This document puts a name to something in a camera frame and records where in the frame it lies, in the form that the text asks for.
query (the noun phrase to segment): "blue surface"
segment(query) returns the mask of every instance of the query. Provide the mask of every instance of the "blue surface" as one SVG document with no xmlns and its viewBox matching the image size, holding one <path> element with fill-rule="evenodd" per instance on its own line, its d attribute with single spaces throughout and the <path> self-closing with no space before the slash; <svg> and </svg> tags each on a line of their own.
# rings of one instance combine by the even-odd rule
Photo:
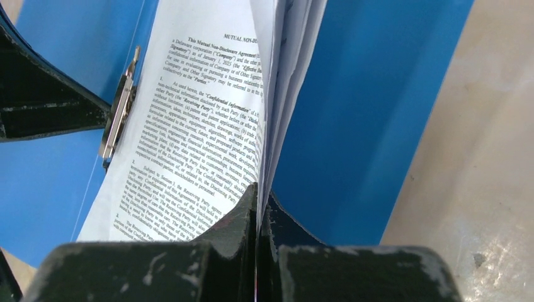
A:
<svg viewBox="0 0 534 302">
<path fill-rule="evenodd" d="M 110 103 L 130 49 L 146 48 L 156 4 L 26 0 L 16 28 L 46 60 Z M 101 136 L 93 130 L 0 144 L 0 246 L 38 266 L 76 238 L 104 176 L 96 162 Z"/>
<path fill-rule="evenodd" d="M 380 242 L 472 2 L 328 2 L 273 184 L 320 239 Z"/>
<path fill-rule="evenodd" d="M 111 101 L 125 53 L 147 43 L 156 2 L 142 2 L 26 0 L 17 29 Z M 319 238 L 380 240 L 471 4 L 330 0 L 273 186 Z M 76 237 L 103 179 L 100 137 L 0 144 L 1 246 L 37 266 Z"/>
</svg>

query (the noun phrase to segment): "paper sheet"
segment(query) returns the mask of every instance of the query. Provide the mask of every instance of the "paper sheet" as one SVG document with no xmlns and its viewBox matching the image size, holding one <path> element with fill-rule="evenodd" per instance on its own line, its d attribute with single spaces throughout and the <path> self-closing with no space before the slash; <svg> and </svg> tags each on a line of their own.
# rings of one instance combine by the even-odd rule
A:
<svg viewBox="0 0 534 302">
<path fill-rule="evenodd" d="M 302 46 L 300 47 L 300 53 L 298 55 L 297 66 L 289 82 L 285 103 L 283 105 L 283 109 L 281 110 L 281 117 L 278 122 L 279 125 L 278 131 L 276 132 L 276 142 L 272 148 L 272 151 L 270 152 L 273 157 L 268 168 L 265 187 L 266 190 L 270 190 L 273 185 L 276 166 L 278 165 L 278 160 L 280 159 L 280 153 L 285 134 L 291 120 L 291 115 L 293 115 L 295 104 L 297 103 L 298 93 L 302 87 L 302 84 L 304 83 L 304 78 L 312 59 L 312 54 L 317 41 L 317 35 L 319 34 L 319 28 L 321 26 L 326 3 L 327 0 L 312 0 Z"/>
<path fill-rule="evenodd" d="M 258 180 L 253 24 L 248 0 L 159 1 L 136 101 L 79 241 L 191 240 Z"/>
</svg>

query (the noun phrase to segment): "black machine part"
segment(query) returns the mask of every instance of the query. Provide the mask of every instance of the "black machine part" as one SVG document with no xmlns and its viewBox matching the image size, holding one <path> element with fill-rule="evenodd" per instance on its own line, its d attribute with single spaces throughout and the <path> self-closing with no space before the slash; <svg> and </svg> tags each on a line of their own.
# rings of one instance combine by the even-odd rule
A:
<svg viewBox="0 0 534 302">
<path fill-rule="evenodd" d="M 0 142 L 103 128 L 109 113 L 109 104 L 31 49 L 0 5 Z"/>
<path fill-rule="evenodd" d="M 23 301 L 461 301 L 429 249 L 327 246 L 274 194 L 256 247 L 256 194 L 191 242 L 58 247 Z"/>
</svg>

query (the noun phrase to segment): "worn black paint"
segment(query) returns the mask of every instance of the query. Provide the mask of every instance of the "worn black paint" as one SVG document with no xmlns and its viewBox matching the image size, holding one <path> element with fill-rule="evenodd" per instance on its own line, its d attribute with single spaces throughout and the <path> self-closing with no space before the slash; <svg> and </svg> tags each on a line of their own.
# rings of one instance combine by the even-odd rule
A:
<svg viewBox="0 0 534 302">
<path fill-rule="evenodd" d="M 0 5 L 0 142 L 103 128 L 110 105 L 44 60 Z"/>
</svg>

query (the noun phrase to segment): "concrete floor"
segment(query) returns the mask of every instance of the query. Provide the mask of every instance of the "concrete floor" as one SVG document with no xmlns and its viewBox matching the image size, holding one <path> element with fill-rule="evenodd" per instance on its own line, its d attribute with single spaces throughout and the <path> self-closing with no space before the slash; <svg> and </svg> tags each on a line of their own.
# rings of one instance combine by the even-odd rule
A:
<svg viewBox="0 0 534 302">
<path fill-rule="evenodd" d="M 466 302 L 534 301 L 532 28 L 534 1 L 475 2 L 382 239 L 435 249 Z"/>
</svg>

